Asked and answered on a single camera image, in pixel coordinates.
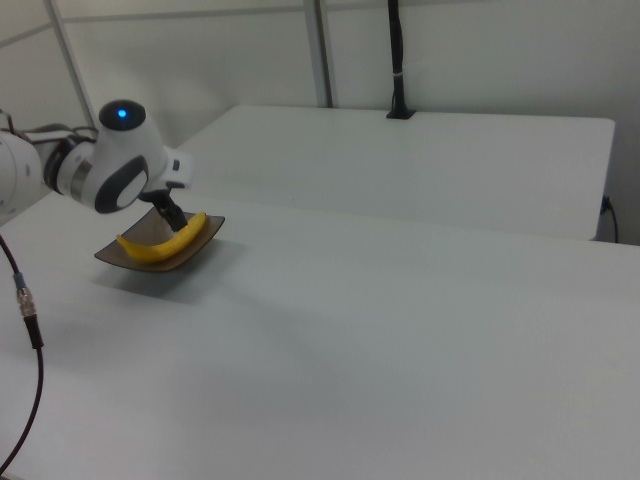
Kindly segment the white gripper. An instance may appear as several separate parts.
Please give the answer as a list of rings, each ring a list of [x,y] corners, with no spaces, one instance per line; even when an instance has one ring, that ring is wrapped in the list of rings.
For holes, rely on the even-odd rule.
[[[157,211],[173,232],[178,232],[188,224],[183,210],[171,199],[171,189],[189,189],[194,179],[194,159],[186,152],[164,147],[167,163],[162,175],[162,185],[166,188],[143,191],[139,199],[151,204],[159,204]]]

